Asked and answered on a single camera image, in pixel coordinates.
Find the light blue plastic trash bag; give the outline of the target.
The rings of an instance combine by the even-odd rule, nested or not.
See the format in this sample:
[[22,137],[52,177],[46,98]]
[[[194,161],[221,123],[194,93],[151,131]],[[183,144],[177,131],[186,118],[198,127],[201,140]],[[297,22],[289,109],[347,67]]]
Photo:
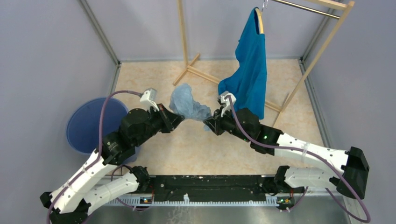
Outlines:
[[194,99],[192,88],[187,83],[181,84],[173,90],[169,108],[174,113],[184,116],[185,119],[198,122],[204,122],[212,115],[210,107]]

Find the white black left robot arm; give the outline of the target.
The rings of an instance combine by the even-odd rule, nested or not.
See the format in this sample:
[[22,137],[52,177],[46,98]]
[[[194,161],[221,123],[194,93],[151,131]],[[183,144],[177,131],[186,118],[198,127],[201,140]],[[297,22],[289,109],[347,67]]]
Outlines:
[[96,209],[126,193],[144,193],[150,176],[142,166],[129,168],[122,177],[101,187],[96,184],[135,155],[136,148],[157,133],[170,133],[185,117],[170,112],[163,104],[130,110],[119,128],[103,137],[85,164],[59,189],[44,192],[40,200],[48,208],[48,224],[81,224]]

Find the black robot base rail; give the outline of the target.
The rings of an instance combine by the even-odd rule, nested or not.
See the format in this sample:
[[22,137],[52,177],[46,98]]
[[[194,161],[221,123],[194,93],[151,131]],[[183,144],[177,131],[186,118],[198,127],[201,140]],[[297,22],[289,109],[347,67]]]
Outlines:
[[156,175],[136,194],[154,196],[155,202],[263,202],[279,193],[303,193],[271,175]]

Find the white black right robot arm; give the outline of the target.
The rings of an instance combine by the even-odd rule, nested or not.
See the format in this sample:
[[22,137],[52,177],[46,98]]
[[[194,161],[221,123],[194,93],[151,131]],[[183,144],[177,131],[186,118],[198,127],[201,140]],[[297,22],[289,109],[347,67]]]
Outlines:
[[351,185],[360,199],[365,198],[369,165],[364,152],[357,147],[349,150],[332,149],[299,140],[289,134],[259,122],[257,115],[249,109],[214,115],[205,119],[204,124],[216,135],[228,132],[250,144],[261,154],[286,157],[308,164],[310,168],[281,166],[274,179],[274,187],[279,192],[305,186],[334,188],[340,194],[354,199],[355,196],[336,174],[338,171]]

